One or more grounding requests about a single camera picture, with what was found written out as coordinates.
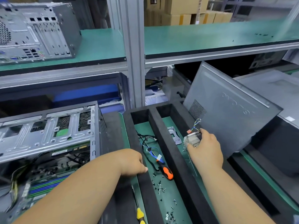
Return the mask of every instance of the forearm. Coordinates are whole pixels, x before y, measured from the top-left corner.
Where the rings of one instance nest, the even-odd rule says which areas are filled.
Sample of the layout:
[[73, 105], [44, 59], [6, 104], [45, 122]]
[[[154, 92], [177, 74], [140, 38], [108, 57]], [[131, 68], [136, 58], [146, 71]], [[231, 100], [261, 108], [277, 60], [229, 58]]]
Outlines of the forearm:
[[121, 175], [110, 154], [85, 164], [14, 224], [97, 223]]
[[222, 168], [200, 174], [221, 224], [274, 224]]

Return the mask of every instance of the hand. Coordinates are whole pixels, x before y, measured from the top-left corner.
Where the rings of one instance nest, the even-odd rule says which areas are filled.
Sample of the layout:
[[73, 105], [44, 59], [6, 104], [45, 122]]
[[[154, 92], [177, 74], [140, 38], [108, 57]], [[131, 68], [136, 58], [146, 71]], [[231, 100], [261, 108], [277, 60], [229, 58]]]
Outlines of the hand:
[[133, 149], [126, 148], [108, 154], [112, 156], [113, 163], [120, 165], [121, 175], [133, 176], [148, 171], [142, 164], [142, 155]]
[[205, 171], [215, 168], [222, 168], [223, 155], [220, 144], [215, 135], [210, 134], [204, 129], [200, 129], [202, 140], [199, 146], [194, 148], [191, 144], [187, 145], [187, 149], [198, 172], [203, 174]]

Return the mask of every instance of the perforated metal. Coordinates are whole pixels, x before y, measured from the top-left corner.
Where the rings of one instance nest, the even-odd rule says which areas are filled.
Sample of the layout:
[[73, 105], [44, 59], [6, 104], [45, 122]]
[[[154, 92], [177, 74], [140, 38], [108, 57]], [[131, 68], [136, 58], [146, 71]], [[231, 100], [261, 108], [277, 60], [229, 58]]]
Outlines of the perforated metal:
[[197, 100], [194, 100], [191, 107], [189, 108], [189, 113], [194, 119], [203, 119], [207, 111], [198, 103]]
[[0, 21], [0, 45], [7, 45], [11, 41], [11, 33], [6, 25]]

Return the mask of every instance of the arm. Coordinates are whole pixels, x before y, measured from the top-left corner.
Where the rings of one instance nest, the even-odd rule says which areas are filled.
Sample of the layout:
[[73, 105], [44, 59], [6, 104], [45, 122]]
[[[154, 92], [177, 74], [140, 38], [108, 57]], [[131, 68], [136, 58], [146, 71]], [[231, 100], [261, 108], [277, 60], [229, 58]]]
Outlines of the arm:
[[275, 224], [272, 219], [222, 169], [223, 155], [215, 135], [200, 129], [196, 148], [188, 144], [190, 157], [199, 171], [221, 224]]
[[141, 154], [132, 149], [102, 155], [71, 174], [13, 224], [97, 223], [119, 177], [147, 170]]

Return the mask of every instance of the left hand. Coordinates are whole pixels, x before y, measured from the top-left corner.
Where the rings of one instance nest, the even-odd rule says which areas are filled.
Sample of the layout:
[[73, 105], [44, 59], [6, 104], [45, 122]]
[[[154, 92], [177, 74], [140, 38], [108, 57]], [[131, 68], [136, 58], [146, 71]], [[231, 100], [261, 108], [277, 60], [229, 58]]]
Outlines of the left hand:
[[125, 148], [108, 154], [113, 156], [116, 165], [120, 165], [121, 175], [133, 176], [148, 171], [142, 164], [142, 155], [133, 149]]

